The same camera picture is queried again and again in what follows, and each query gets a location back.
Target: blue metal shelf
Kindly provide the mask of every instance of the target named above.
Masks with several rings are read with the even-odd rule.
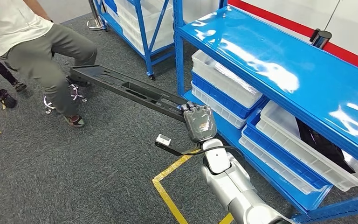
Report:
[[[127,42],[127,44],[129,44],[132,49],[134,49],[135,52],[138,53],[139,56],[141,56],[144,60],[145,60],[145,63],[146,63],[146,67],[147,67],[147,75],[148,76],[152,76],[153,75],[153,70],[152,70],[152,66],[171,57],[171,56],[174,56],[175,55],[175,51],[172,50],[172,51],[168,51],[166,54],[163,54],[157,58],[155,58],[154,60],[151,59],[152,56],[155,56],[156,54],[162,52],[162,51],[165,51],[165,50],[168,50],[169,48],[173,47],[175,44],[172,43],[172,44],[169,44],[167,46],[164,46],[164,47],[161,47],[159,49],[156,49],[154,51],[152,51],[153,49],[153,46],[154,46],[154,43],[155,43],[155,40],[156,40],[156,37],[157,37],[157,34],[158,34],[158,30],[160,29],[160,25],[161,25],[161,22],[162,22],[162,19],[163,19],[163,16],[164,16],[164,13],[165,13],[165,9],[168,5],[168,1],[169,0],[165,0],[164,2],[164,5],[163,5],[163,8],[162,8],[162,12],[160,14],[160,17],[159,17],[159,20],[157,22],[157,25],[156,25],[156,30],[153,34],[153,38],[152,38],[152,41],[151,41],[151,44],[150,46],[148,46],[148,43],[147,43],[147,40],[146,40],[146,32],[145,32],[145,25],[144,25],[144,21],[143,21],[143,16],[142,16],[142,9],[141,9],[141,6],[140,6],[140,1],[141,0],[127,0],[129,3],[131,3],[132,5],[135,6],[135,8],[137,9],[137,14],[138,14],[138,20],[139,20],[139,27],[140,27],[140,30],[141,30],[141,36],[142,36],[142,43],[143,43],[143,46],[144,46],[144,52],[145,54],[142,54],[124,35],[123,35],[123,29],[121,28],[121,26],[115,21],[115,19],[109,14],[109,13],[103,13],[101,11],[101,7],[102,7],[102,4],[103,1],[100,0],[94,0],[94,3],[96,5],[96,8],[97,8],[97,11],[102,19],[102,22],[103,22],[103,26],[106,28],[106,24],[105,24],[105,21],[108,23],[109,27],[111,27],[124,41]]]
[[[199,99],[191,94],[191,91],[186,92],[184,97],[195,103],[203,104]],[[241,137],[241,129],[235,128],[215,112],[213,113],[213,116],[216,120],[218,133],[230,145],[240,149],[243,152],[246,161],[249,162],[272,186],[274,186],[277,191],[279,191],[279,193],[281,193],[299,211],[306,213],[309,210],[316,209],[323,201],[324,197],[326,197],[327,193],[329,193],[331,186],[327,187],[322,192],[313,192],[311,194],[305,195],[238,142]]]
[[[183,41],[190,42],[358,159],[358,68],[220,0],[219,10],[189,24],[173,0],[179,95],[184,90]],[[358,214],[358,198],[318,205],[329,192],[304,195],[238,143],[241,131],[215,114],[220,135],[299,211],[300,223]]]
[[[357,67],[230,6],[177,33],[358,159]]]

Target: metal stand base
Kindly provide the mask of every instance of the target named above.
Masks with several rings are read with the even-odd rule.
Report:
[[[102,29],[102,25],[101,25],[101,22],[100,21],[97,21],[96,19],[94,18],[91,18],[87,21],[87,27],[90,29],[90,30],[101,30]]]

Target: black cable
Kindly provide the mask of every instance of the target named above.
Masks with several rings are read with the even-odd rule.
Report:
[[[214,150],[214,149],[218,149],[218,148],[225,148],[225,149],[233,149],[237,152],[239,152],[239,150],[235,147],[232,147],[232,146],[215,146],[215,147],[212,147],[212,148],[207,148],[205,150],[201,150],[201,151],[198,151],[196,153],[187,153],[185,155],[199,155],[199,154],[202,154],[202,153],[206,153],[207,151],[211,151],[211,150]]]

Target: white t-shirt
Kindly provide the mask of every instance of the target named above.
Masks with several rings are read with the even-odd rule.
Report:
[[[45,35],[52,26],[23,0],[0,0],[0,56],[21,42]]]

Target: blue plastic bin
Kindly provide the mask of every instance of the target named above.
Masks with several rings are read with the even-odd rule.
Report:
[[[220,104],[229,109],[232,113],[240,117],[241,119],[247,118],[255,108],[260,108],[263,103],[267,103],[268,99],[262,96],[251,108],[238,103],[236,100],[223,93],[221,90],[210,84],[208,81],[201,78],[197,73],[193,72],[193,84],[218,101]]]
[[[242,130],[242,133],[302,177],[314,188],[322,190],[326,185],[331,185],[322,176],[256,128],[257,122],[260,121],[260,112],[261,110],[257,109],[250,115],[247,120],[247,126]]]

